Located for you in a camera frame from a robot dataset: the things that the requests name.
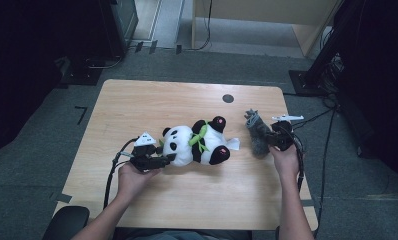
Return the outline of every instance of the panda eye patch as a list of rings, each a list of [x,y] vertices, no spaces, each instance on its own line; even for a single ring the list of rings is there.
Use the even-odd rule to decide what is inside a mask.
[[[177,144],[176,143],[170,143],[170,148],[175,151],[177,149]]]

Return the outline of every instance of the black circle sticker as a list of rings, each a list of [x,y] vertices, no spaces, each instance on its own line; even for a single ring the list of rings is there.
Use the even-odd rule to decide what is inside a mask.
[[[234,97],[230,94],[226,94],[223,96],[223,101],[226,103],[232,103],[234,101]]]

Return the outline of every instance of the black tape mark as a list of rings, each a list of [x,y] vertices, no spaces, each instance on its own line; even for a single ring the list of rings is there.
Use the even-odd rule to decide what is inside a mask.
[[[84,115],[86,115],[87,112],[87,107],[79,107],[79,106],[75,106],[76,109],[84,109],[83,114],[81,114],[80,119],[78,120],[77,125],[80,125],[81,121],[83,121]]]
[[[140,52],[141,50],[142,50],[142,47],[143,47],[143,42],[139,42],[138,44],[137,44],[137,46],[136,46],[136,53],[137,52]]]
[[[181,45],[177,45],[177,50],[175,51],[175,54],[180,54],[181,53]]]
[[[64,203],[69,203],[72,199],[72,196],[63,194],[63,193],[52,193],[50,195],[50,200],[52,201],[58,201],[58,202],[64,202]]]
[[[149,54],[155,53],[156,45],[158,44],[158,40],[152,42],[152,46],[150,46]]]

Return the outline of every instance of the panda ear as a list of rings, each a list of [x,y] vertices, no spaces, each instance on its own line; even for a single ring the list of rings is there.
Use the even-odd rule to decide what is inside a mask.
[[[165,128],[164,131],[162,132],[162,136],[164,137],[165,134],[167,134],[167,132],[170,130],[171,128]]]

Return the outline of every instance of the green bow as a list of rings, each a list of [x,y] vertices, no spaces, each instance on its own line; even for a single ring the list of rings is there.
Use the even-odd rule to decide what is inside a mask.
[[[200,142],[200,140],[205,136],[207,129],[208,129],[208,123],[206,123],[205,125],[203,125],[200,128],[199,134],[193,133],[192,139],[189,140],[189,146],[191,147],[191,146],[195,145],[196,143],[198,143],[199,144],[199,151],[201,153],[204,150],[205,151],[209,151],[209,149]]]

